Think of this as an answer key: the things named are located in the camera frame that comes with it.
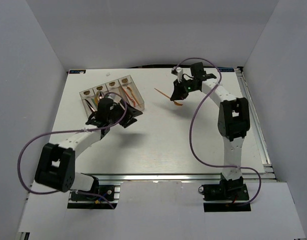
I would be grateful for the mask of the orange plastic fork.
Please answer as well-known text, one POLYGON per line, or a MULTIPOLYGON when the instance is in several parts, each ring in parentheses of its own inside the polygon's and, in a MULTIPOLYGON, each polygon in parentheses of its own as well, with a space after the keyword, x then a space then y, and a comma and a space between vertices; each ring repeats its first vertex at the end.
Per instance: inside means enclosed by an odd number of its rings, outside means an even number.
POLYGON ((144 110, 144 101, 143 98, 138 91, 137 87, 135 85, 127 85, 126 87, 127 93, 134 99, 136 102, 135 108, 138 108, 139 110, 144 110))
POLYGON ((179 103, 179 102, 177 102, 177 101, 175 101, 175 100, 171 100, 171 98, 170 98, 167 94, 165 94, 164 92, 162 92, 161 90, 159 90, 159 89, 157 89, 157 88, 154 88, 154 89, 155 89, 158 93, 160 93, 160 94, 162 94, 163 96, 165 96, 166 98, 168 98, 171 102, 174 103, 174 105, 176 105, 176 106, 178 106, 178 107, 183 106, 182 103, 179 103))
POLYGON ((121 88, 122 88, 124 94, 127 96, 127 98, 132 102, 133 106, 135 107, 136 106, 135 100, 128 94, 128 92, 123 87, 121 87, 121 88))

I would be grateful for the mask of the silver metal spoon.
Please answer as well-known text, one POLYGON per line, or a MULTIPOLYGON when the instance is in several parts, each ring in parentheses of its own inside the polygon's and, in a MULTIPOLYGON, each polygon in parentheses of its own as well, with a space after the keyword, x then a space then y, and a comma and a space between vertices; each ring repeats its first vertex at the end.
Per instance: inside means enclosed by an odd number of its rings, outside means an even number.
POLYGON ((101 91, 98 91, 98 92, 96 93, 96 99, 97 99, 98 101, 99 101, 100 99, 102 99, 104 96, 105 96, 104 93, 101 92, 101 91))

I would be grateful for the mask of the dark iridescent metal knife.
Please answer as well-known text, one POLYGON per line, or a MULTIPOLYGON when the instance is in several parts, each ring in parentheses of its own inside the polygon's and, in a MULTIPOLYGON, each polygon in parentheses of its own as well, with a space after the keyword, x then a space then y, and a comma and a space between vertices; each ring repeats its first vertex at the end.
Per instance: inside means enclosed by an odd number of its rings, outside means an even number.
POLYGON ((87 114, 91 114, 91 113, 95 113, 97 110, 95 109, 95 107, 87 100, 84 100, 84 104, 85 104, 85 110, 87 114))

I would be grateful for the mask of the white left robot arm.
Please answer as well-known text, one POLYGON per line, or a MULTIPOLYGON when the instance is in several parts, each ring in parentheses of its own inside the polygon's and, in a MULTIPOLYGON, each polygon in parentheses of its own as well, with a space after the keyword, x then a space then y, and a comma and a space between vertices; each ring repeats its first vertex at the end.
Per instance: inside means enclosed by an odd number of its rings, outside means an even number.
POLYGON ((95 199, 99 195, 98 179, 76 172, 76 158, 103 139, 110 131, 111 125, 118 123, 127 128, 142 114, 142 111, 122 99, 119 103, 111 98, 100 99, 97 111, 90 114, 82 132, 60 143, 44 145, 34 176, 35 182, 64 193, 78 190, 87 199, 95 199))

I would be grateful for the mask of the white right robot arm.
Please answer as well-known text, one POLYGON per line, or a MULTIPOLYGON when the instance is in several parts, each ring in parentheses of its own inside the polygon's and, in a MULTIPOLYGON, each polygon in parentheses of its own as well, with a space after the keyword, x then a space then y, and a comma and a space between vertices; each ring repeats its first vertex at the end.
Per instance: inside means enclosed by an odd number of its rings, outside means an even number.
POLYGON ((245 97, 237 97, 226 90, 221 84, 222 77, 207 73, 202 62, 192 64, 190 71, 191 76, 186 79, 181 67, 171 70, 177 79, 173 82, 170 100, 184 100, 195 91, 211 98, 219 109, 217 128, 224 144, 221 177, 226 181, 241 180, 242 146, 251 127, 249 102, 245 97))

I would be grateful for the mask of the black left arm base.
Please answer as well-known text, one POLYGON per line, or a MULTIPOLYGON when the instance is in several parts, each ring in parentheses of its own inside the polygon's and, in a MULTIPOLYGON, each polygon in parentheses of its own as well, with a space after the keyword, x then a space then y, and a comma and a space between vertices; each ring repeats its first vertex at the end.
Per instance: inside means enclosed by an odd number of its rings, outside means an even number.
POLYGON ((95 193, 71 191, 68 198, 68 209, 81 210, 114 210, 120 197, 120 185, 99 185, 95 193))

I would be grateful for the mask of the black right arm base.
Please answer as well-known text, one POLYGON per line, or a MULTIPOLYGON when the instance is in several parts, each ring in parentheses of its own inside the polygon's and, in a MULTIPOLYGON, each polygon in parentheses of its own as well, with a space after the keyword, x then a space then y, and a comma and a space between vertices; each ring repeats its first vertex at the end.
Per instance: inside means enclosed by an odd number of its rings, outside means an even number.
POLYGON ((203 210, 205 213, 250 212, 251 205, 246 184, 233 193, 225 194, 220 184, 204 184, 198 188, 203 196, 203 210))

